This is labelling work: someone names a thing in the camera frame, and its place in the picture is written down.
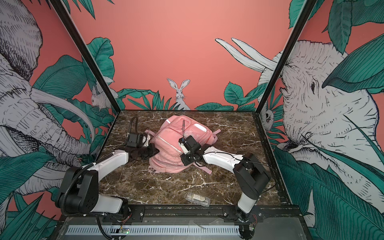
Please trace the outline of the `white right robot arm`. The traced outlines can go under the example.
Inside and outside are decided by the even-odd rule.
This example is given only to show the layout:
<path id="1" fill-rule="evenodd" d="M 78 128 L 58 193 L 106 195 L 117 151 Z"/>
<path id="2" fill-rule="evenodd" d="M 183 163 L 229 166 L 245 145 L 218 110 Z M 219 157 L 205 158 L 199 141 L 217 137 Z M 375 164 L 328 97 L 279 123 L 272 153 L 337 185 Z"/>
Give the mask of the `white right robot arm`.
<path id="1" fill-rule="evenodd" d="M 214 146 L 195 144 L 193 146 L 180 144 L 183 154 L 181 159 L 184 165 L 203 162 L 223 168 L 235 175 L 242 195 L 237 203 L 238 211 L 249 214 L 255 206 L 263 190 L 271 180 L 270 173 L 258 158 L 247 153 L 235 155 L 221 151 Z"/>

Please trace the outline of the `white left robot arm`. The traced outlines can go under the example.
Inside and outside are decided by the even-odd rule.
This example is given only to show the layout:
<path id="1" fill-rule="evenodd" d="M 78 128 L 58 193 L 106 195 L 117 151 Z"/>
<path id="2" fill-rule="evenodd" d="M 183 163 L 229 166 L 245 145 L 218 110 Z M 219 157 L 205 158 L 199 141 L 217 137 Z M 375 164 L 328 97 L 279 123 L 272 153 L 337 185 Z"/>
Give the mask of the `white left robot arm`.
<path id="1" fill-rule="evenodd" d="M 99 194 L 99 182 L 131 158 L 147 160 L 158 153 L 154 144 L 141 148 L 122 147 L 97 162 L 69 168 L 61 183 L 56 207 L 65 216 L 97 213 L 127 215 L 123 199 Z"/>

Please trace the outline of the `pink student backpack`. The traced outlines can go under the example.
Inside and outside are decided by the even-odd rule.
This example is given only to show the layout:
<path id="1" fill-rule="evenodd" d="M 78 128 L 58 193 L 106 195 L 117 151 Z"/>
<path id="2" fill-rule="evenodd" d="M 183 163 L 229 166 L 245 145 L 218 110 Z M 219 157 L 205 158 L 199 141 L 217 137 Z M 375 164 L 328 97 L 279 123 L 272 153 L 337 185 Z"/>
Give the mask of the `pink student backpack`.
<path id="1" fill-rule="evenodd" d="M 152 173 L 179 173 L 191 165 L 184 165 L 181 155 L 182 150 L 179 139 L 193 136 L 200 144 L 213 145 L 221 130 L 211 131 L 208 127 L 194 119 L 182 115 L 173 115 L 162 124 L 160 129 L 154 133 L 146 130 L 145 133 L 151 136 L 150 142 L 155 144 L 159 153 L 149 158 L 149 172 Z"/>

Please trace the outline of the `clear plastic eraser box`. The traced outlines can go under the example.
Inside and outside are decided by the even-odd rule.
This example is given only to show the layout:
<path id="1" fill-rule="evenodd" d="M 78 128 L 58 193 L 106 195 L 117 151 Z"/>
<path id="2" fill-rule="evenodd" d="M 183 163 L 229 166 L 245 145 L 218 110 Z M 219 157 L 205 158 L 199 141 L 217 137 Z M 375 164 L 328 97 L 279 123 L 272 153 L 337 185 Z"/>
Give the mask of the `clear plastic eraser box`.
<path id="1" fill-rule="evenodd" d="M 191 192 L 186 193 L 185 198 L 187 201 L 193 204 L 201 205 L 203 207 L 209 207 L 211 203 L 210 198 Z"/>

